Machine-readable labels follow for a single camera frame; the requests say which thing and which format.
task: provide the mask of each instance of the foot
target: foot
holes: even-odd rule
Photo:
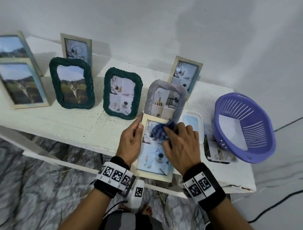
[[[125,212],[132,212],[132,210],[124,204],[121,204],[118,209],[122,209]]]
[[[152,216],[152,208],[148,204],[145,204],[141,210],[141,214]]]

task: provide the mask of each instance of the right hand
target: right hand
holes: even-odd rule
[[[169,140],[163,141],[162,146],[167,159],[182,176],[191,167],[201,163],[199,133],[193,131],[191,125],[185,127],[183,122],[176,125],[174,131],[164,127]]]

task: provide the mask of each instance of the left hand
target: left hand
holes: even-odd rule
[[[143,133],[143,113],[122,132],[116,156],[121,157],[124,162],[130,165],[138,158],[141,150],[141,137]]]

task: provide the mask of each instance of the dark green twisted frame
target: dark green twisted frame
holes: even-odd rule
[[[57,67],[62,66],[79,66],[84,69],[84,79],[86,84],[86,93],[88,101],[86,104],[72,104],[64,101],[64,95],[61,90],[61,81],[58,77]],[[53,58],[49,63],[49,70],[51,72],[52,82],[56,92],[56,98],[59,104],[66,109],[91,109],[95,104],[94,85],[92,78],[91,67],[81,59],[67,59],[61,57]]]
[[[132,111],[129,115],[125,115],[123,113],[117,113],[111,111],[109,109],[109,94],[111,92],[111,79],[113,76],[118,76],[121,78],[127,78],[132,80],[135,83],[134,89],[134,98],[132,101]],[[116,69],[115,67],[109,68],[108,71],[105,73],[104,78],[104,93],[103,93],[103,109],[104,111],[111,116],[120,117],[125,120],[133,119],[138,112],[140,98],[141,98],[141,91],[142,91],[143,83],[140,76],[136,73],[126,72],[120,69]]]

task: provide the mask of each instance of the finger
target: finger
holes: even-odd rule
[[[171,150],[168,142],[169,142],[168,140],[163,141],[162,142],[162,147],[163,147],[165,156],[170,161],[170,159],[172,159],[172,155],[171,155],[172,154],[172,150]]]
[[[194,130],[193,130],[192,126],[188,125],[185,128],[186,128],[187,134],[189,136],[191,136],[192,138],[195,138],[195,136],[194,136]]]
[[[199,140],[199,133],[197,131],[194,131],[194,137],[196,140]]]
[[[139,124],[136,131],[135,131],[135,136],[134,136],[134,139],[132,140],[132,142],[139,142],[140,143],[142,133],[143,133],[143,125]]]
[[[163,127],[164,131],[166,132],[168,138],[171,140],[172,143],[175,143],[178,135],[174,133],[173,130],[169,129],[168,127]]]
[[[179,122],[175,128],[178,130],[178,136],[180,136],[180,137],[187,136],[185,124],[183,122]]]
[[[134,122],[127,128],[129,130],[136,130],[136,128],[138,127],[138,125],[141,123],[142,121],[142,117],[143,117],[143,113],[141,113],[136,120],[134,120]]]

